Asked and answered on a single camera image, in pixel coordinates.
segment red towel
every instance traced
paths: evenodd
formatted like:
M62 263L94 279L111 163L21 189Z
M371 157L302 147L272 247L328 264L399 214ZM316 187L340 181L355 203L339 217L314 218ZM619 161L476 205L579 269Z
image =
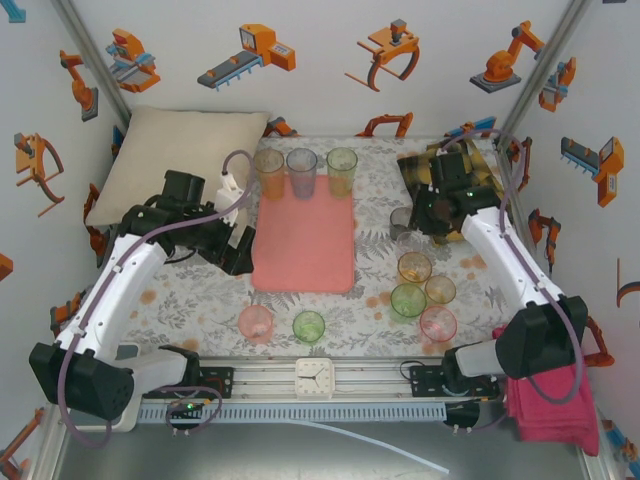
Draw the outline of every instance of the red towel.
M499 337L504 327L497 328ZM534 376L548 396L564 397L573 385L574 365L557 368ZM588 455L598 455L598 420L586 368L580 390L570 402L555 405L536 392L528 379L507 379L507 413L515 418L520 437L530 442L562 442L580 446Z

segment wire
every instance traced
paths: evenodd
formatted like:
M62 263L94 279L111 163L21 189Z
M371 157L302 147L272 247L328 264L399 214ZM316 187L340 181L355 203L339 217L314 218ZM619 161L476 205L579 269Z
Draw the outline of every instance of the wire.
M402 371L402 367L404 367L405 365L422 365L423 367L425 366L424 363L422 363L420 360L405 360L404 362L402 362L400 364L400 375L402 375L402 378L404 378L405 380L408 380L409 382L411 381L411 379L409 377L407 377L404 372Z
M463 140L465 138L470 138L479 133L480 134L497 133L499 135L504 135L505 137L509 138L511 141L515 142L516 146L518 147L518 152L521 152L522 154L524 154L524 147L522 146L522 143L520 143L520 141L511 133L506 132L504 130L500 130L498 128L481 128L478 130L472 130L470 132L463 133L462 135L452 138L449 142L447 142L442 147L442 149L446 151L454 143L457 143L460 140ZM505 192L504 196L502 197L502 201L500 202L500 214L498 216L499 222L500 222L500 233L502 234L502 237L505 239L505 241L509 245L509 248L511 249L513 254L516 256L516 258L520 262L520 265L522 265L522 268L525 270L525 272L527 272L527 275L529 276L531 281L535 285L539 285L540 293L542 293L545 300L547 300L551 304L553 309L560 316L560 319L562 320L562 323L564 324L565 328L567 329L567 333L569 334L569 340L571 341L571 346L573 347L573 352L576 359L576 372L575 372L576 377L574 379L573 385L571 386L571 389L569 390L569 392L562 398L551 397L547 395L540 388L540 386L536 383L533 376L528 377L528 380L529 382L531 382L531 386L534 388L534 390L538 392L538 395L544 398L547 402L552 403L554 405L564 405L565 403L569 403L578 394L578 392L580 391L580 385L582 384L582 376L584 374L584 360L582 357L582 349L580 347L580 341L578 340L576 332L573 328L573 325L571 325L571 321L569 320L569 317L567 317L567 314L560 307L558 302L556 302L556 300L551 296L551 294L546 289L544 284L542 284L538 276L535 274L533 269L527 263L526 259L524 258L524 256L522 255L518 247L516 247L516 244L514 243L511 236L506 232L505 219L507 217L507 203L509 202L509 198L515 194L515 190L516 190L515 180L517 178L520 178L524 174L524 167L525 167L525 162L518 162L518 167L515 173L512 175L511 181L507 185L507 191Z
M287 420L284 423L290 423L292 425L300 425L302 427L312 427L318 428L320 430L328 430L329 432L339 433L340 435L345 435L347 437L355 438L356 440L361 440L363 442L370 443L372 445L376 445L378 447L386 448L387 450L391 450L392 452L398 453L403 457L407 457L410 460L414 460L422 465L438 470L439 472L444 473L445 475L449 475L449 469L444 468L437 463L430 462L429 460L425 460L422 457L418 457L413 453L409 453L406 450L402 450L401 448L394 447L393 445L389 445L388 443L381 442L380 440L376 440L375 438L365 437L364 435L359 435L357 433L350 432L348 430L343 430L342 428L332 427L330 425L324 425L322 423L314 423L314 422L301 422L298 420Z
M255 182L255 175L256 175L255 165L253 163L253 157L245 150L234 150L229 155L227 155L227 158L225 158L222 164L222 171L223 173L227 172L227 167L229 165L229 162L236 155L244 155L245 157L247 157L247 160L249 161L249 164L250 164L249 179L247 180L247 188L244 190L244 192L242 192L242 195L240 196L240 198L238 198L238 200L229 208L222 210L219 213L214 213L206 217L200 217L192 220L173 223L171 225L165 225L163 227L156 228L155 230L152 230L151 232L139 238L133 245L131 245L131 247L129 247L122 254L122 256L118 259L114 267L108 273L104 282L102 282L102 284L100 284L100 286L98 287L96 291L96 295L93 297L91 302L89 302L87 306L87 310L85 311L84 316L80 320L80 324L78 325L79 330L85 330L87 328L87 325L91 320L91 316L93 315L93 312L98 307L98 303L104 297L107 289L111 285L111 282L116 277L117 272L121 272L125 268L125 262L129 259L129 257L131 257L131 255L135 253L135 251L138 249L138 247L140 247L140 245L144 245L151 238L157 235L160 235L161 233L170 232L172 230L177 230L179 228L193 227L196 225L201 225L203 223L213 222L214 220L218 220L224 217L225 215L228 215L229 213L233 212L236 208L239 208L248 200L249 195L251 194L251 188L253 187L253 184ZM81 333L74 334L73 339L69 344L69 348L65 352L64 358L62 360L62 365L60 366L60 373L58 375L58 385L56 389L56 393L58 397L58 408L60 409L60 415L62 417L62 421L67 427L67 430L69 430L69 433L76 440L78 440L80 443L82 443L84 446L88 448L102 448L107 444L107 442L109 441L109 438L111 437L111 422L107 422L104 438L100 442L94 442L93 440L91 440L91 438L89 438L87 435L83 434L80 430L78 430L78 427L76 427L76 425L73 423L71 415L69 414L69 411L67 409L67 401L65 398L67 372L69 371L69 363L71 362L71 358L76 348L78 347L78 344L80 343L81 338L82 338Z
M218 392L216 389L211 388L211 387L205 387L205 386L197 386L197 387L172 387L172 386L166 386L166 387L156 388L154 391L156 391L156 392L194 392L194 393L208 392L208 393L213 394L213 396L218 399L218 407L215 409L215 411L204 422L200 423L196 427L184 430L184 434L187 435L187 436L191 435L192 433L197 433L197 432L201 431L202 429L204 429L205 427L207 427L213 420L215 420L218 417L218 415L220 415L220 412L222 411L222 395L220 395L220 392ZM177 429L171 423L171 414L176 413L176 412L180 412L180 411L188 412L189 410L185 408L184 404L177 405L175 407L169 406L167 408L167 413L164 416L164 422L167 424L167 426L169 428L172 428L173 431L176 432L176 433L177 433Z
M180 263L180 262L184 262L185 260L189 260L191 257L193 257L196 254L197 250L195 248L192 248L191 251L186 254L184 257L180 257L180 258L170 258L169 260L167 260L166 262L164 262L165 265L173 265L174 263Z

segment purple cable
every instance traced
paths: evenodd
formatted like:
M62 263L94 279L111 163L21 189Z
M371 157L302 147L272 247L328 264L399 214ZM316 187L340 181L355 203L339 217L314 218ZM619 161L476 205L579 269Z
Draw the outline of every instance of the purple cable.
M202 422L197 427L193 427L193 428L190 428L188 430L185 430L185 435L191 435L192 433L199 432L200 430L205 428L207 425L209 425L215 418L217 418L218 415L220 415L220 412L222 411L222 395L220 395L220 392L218 392L217 390L215 390L215 389L213 389L211 387L204 387L204 386L199 386L199 387L172 387L172 386L166 386L166 387L156 388L155 391L156 392L194 392L194 394L198 393L198 392L208 392L208 393L212 393L218 399L218 408L216 408L215 412L213 412L209 418L207 418L204 422ZM176 412L177 410L180 410L181 407L182 407L182 405L179 405L179 406L176 406L176 407L171 407L170 406L170 407L167 408L167 413L166 413L166 415L164 417L164 423L166 423L169 428L175 428L175 426L171 424L171 414Z
M524 154L524 147L522 146L522 143L520 143L520 141L517 138L515 138L512 134L510 134L509 132L506 132L504 130L500 130L498 128L481 128L481 129L478 129L478 130L472 130L470 132L467 132L467 133L459 135L459 136L457 136L455 138L452 138L449 142L447 142L442 147L442 149L446 151L447 148L449 148L454 143L457 143L460 140L463 140L465 138L473 137L474 135L477 135L479 133L497 133L499 135L504 135L505 137L509 138L509 140L512 140L516 144L516 146L518 147L518 152L521 152L522 154ZM500 202L500 215L499 215L500 232L501 232L502 236L504 237L505 241L507 242L507 244L509 245L509 247L511 248L511 251L516 256L516 258L518 259L520 264L522 265L522 268L524 268L524 270L527 272L527 275L529 275L529 278L531 278L531 281L535 285L539 285L540 284L540 279L537 277L537 275L531 269L531 267L529 267L529 264L525 260L525 258L522 255L522 253L520 253L520 251L516 247L515 243L511 239L511 237L506 233L506 228L505 228L505 218L507 217L507 212L506 212L507 203L509 202L509 198L511 197L511 195L513 195L515 193L515 186L516 186L515 180L520 178L524 174L524 166L525 166L525 162L524 161L518 163L518 168L516 169L515 173L513 174L512 178L511 178L511 181L509 182L507 191L505 192L505 194L504 194L504 196L502 198L502 201ZM554 298L551 296L551 294L549 293L549 291L546 288L541 287L540 288L540 293L542 293L544 298L551 304L553 309L560 316L560 319L562 320L562 323L564 324L565 328L567 329L567 332L569 333L569 339L571 340L571 346L573 347L573 351L574 351L574 354L575 354L575 357L576 357L576 372L575 372L576 373L576 377L575 377L575 380L573 382L573 386L569 390L569 393L567 393L562 398L553 398L553 397L550 397L549 395L547 395L540 388L540 386L536 383L536 381L534 380L533 377L528 377L528 380L531 382L531 385L533 386L534 390L536 392L538 392L538 395L540 395L542 398L544 398L547 402L552 403L554 405L564 405L565 403L569 403L573 399L573 397L575 397L578 394L578 392L580 391L580 385L582 383L582 376L584 374L584 359L582 357L582 349L580 348L580 342L578 341L578 337L576 335L576 332L573 329L573 325L571 325L571 321L569 320L569 317L567 317L567 314L564 313L564 310L562 310L560 305L558 305L558 302L556 302L554 300Z
M201 225L203 223L213 222L214 220L218 220L218 219L224 217L225 215L231 213L236 208L240 207L249 198L249 195L251 194L251 188L253 187L253 184L254 184L254 181L255 181L255 171L254 171L253 157L251 157L251 155L249 155L249 153L244 151L244 150L234 150L229 155L227 155L227 158L225 158L225 160L224 160L224 162L222 164L222 172L223 173L227 172L227 167L229 165L230 160L233 157L235 157L236 155L244 155L245 157L247 157L247 160L249 160L249 164L250 164L249 179L247 181L247 188L245 188L244 192L242 193L242 195L240 196L240 198L238 199L237 202L235 202L233 205L231 205L226 210L223 210L223 211L221 211L219 213L214 213L214 214L209 215L207 217L196 218L196 219L193 219L193 220L186 220L184 222L178 222L178 223L174 223L174 224L171 224L171 225L165 225L164 227L160 227L160 228L156 228L155 230L152 230L151 232L147 233L146 235L144 235L143 237L138 239L133 245L131 245L131 247L129 247L129 249L127 249L124 252L124 254L120 257L120 259L115 264L115 266L120 267L117 270L121 270L122 268L124 268L124 264L127 261L127 259L131 255L133 255L133 253L136 251L136 249L140 245L144 244L145 242L147 242L149 239L155 237L156 235L160 235L161 233L170 232L172 230L177 230L179 228L193 227L195 225ZM98 288L98 291L96 292L95 297L93 297L93 299L91 300L91 302L87 306L87 311L85 312L84 316L82 317L82 320L80 321L80 324L78 325L78 328L80 330L85 330L87 328L87 325L89 324L89 320L91 319L91 315L93 314L93 312L97 308L98 303L100 302L100 300L104 296L105 292L109 288L109 285L111 284L111 282L113 281L113 279L117 275L115 270L116 269L113 269L113 268L111 269L111 271L107 275L107 278L105 279L105 281L102 282L102 284ZM107 422L106 432L105 432L104 438L100 442L94 442L88 436L86 436L80 430L78 430L78 428L73 423L73 420L71 419L71 415L69 415L69 412L67 411L67 401L66 401L66 398L65 398L65 385L66 385L66 382L67 382L67 372L69 371L69 363L71 362L71 357L73 356L73 353L75 352L76 348L78 347L78 343L80 343L80 339L81 338L82 338L82 336L79 333L76 333L73 336L73 339L71 340L71 343L69 344L69 348L67 349L67 351L66 351L66 353L64 355L64 358L62 360L62 365L60 367L60 374L58 375L58 386L57 386L58 387L57 388L58 407L60 409L60 415L62 417L62 421L64 422L64 424L66 425L67 429L69 430L69 433L71 433L71 435L76 440L78 440L80 443L82 443L84 446L86 446L88 448L102 448L107 444L107 442L109 441L109 438L111 436L111 422Z

